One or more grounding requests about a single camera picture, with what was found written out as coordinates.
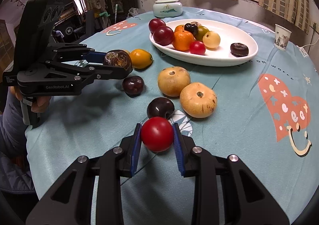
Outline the person left hand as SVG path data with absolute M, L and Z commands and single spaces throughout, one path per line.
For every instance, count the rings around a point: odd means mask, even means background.
M 15 95 L 17 100 L 23 101 L 23 96 L 19 87 L 9 87 L 10 92 Z M 32 103 L 31 111 L 34 113 L 44 113 L 50 104 L 51 96 L 42 96 Z

